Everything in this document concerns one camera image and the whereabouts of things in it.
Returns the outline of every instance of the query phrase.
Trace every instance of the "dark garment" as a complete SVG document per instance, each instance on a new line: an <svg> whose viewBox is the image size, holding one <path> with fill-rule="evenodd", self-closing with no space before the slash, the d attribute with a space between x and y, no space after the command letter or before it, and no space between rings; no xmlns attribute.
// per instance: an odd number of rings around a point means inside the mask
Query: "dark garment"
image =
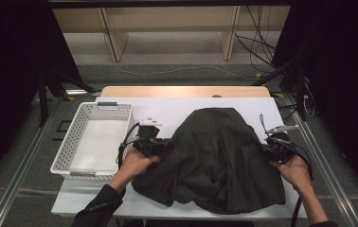
<svg viewBox="0 0 358 227"><path fill-rule="evenodd" d="M122 204L122 195L118 195L117 192L110 185L106 184L102 187L97 196L86 206L86 208L91 209L92 207L99 207L104 203L109 203L108 206L103 206L103 208L95 210L91 213L86 213L85 215L75 218L72 227L106 227L116 209ZM147 227L160 227L160 226L173 226L173 227L213 227L220 226L217 224L222 224L221 226L238 226L241 221L234 221L235 225L224 225L228 221L177 221L176 220L151 220L147 223ZM136 223L128 223L127 226L123 227L138 227L141 226L142 221L137 221ZM245 221L243 227L252 227L253 224L249 221ZM311 227L338 227L335 222L326 221L312 225Z"/></svg>
<svg viewBox="0 0 358 227"><path fill-rule="evenodd" d="M254 129L233 108L194 111L159 150L161 163L133 181L138 193L217 214L249 213L284 204L280 174L269 165Z"/></svg>

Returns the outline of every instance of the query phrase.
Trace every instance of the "floor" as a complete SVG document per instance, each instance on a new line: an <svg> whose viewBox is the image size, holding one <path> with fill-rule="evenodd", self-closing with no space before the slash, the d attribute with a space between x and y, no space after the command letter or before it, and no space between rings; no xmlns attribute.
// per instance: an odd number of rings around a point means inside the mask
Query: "floor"
<svg viewBox="0 0 358 227"><path fill-rule="evenodd" d="M240 35L253 38L255 34L244 32ZM278 36L279 32L270 32L267 36L268 43L275 45ZM231 60L224 61L218 34L214 32L130 34L122 60L118 63L111 61L103 34L65 34L65 38L84 82L100 88L110 84L249 85L259 72L256 68L270 70L262 61L250 57L239 42L234 44ZM254 46L262 58L269 57L263 53L261 46ZM278 92L279 83L280 78L268 82L266 86L271 92ZM25 124L21 126L13 145L0 162L0 226L69 226L72 221L50 213L63 179L51 174L49 168L67 127L61 122L71 119L80 103L93 101L95 98L74 96L70 99L52 100L52 95L48 96L51 111L55 112L52 112L54 115L47 129L41 131L38 127L40 108L34 97L27 110ZM292 102L292 94L284 98L277 97L276 101L280 106L293 104L289 103ZM298 124L297 115L290 115L292 110L282 108L280 112L287 125ZM334 182L328 182L328 173L313 159L313 186L318 198L330 219L337 221L340 226L358 226L356 174L348 161L339 156L339 147L319 114L308 116L306 126L335 176ZM309 149L305 134L290 131L290 135L300 146ZM38 142L39 146L36 147L33 141ZM26 164L27 168L22 168L21 163ZM12 188L10 183L15 182L19 184ZM13 190L14 196L2 203L3 196ZM339 194L345 195L347 199L338 200L343 198ZM257 221L255 225L282 227L290 226L290 221ZM301 219L297 226L307 226L306 219Z"/></svg>

